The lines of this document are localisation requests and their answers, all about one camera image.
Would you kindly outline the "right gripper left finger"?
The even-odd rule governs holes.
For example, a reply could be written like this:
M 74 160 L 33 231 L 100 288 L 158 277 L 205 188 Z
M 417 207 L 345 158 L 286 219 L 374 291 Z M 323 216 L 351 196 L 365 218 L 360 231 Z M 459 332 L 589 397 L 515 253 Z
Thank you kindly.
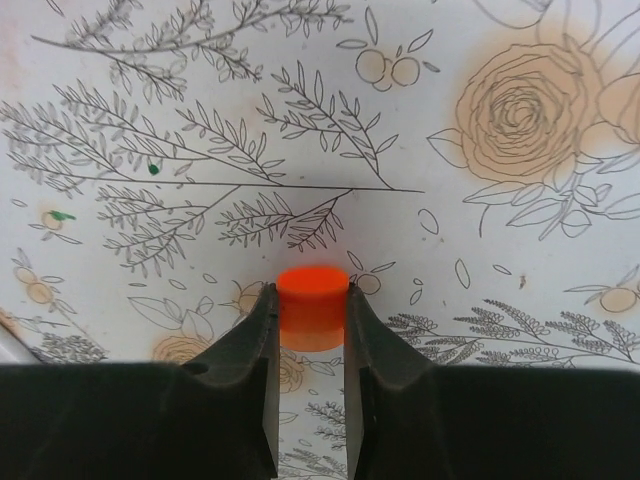
M 1 369 L 5 479 L 273 479 L 278 298 L 189 362 Z

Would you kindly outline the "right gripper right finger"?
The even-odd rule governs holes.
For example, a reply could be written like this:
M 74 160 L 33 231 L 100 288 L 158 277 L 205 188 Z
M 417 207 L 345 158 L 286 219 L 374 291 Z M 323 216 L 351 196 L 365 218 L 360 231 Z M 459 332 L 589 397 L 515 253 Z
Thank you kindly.
M 635 479 L 639 377 L 624 370 L 440 366 L 346 295 L 352 479 Z

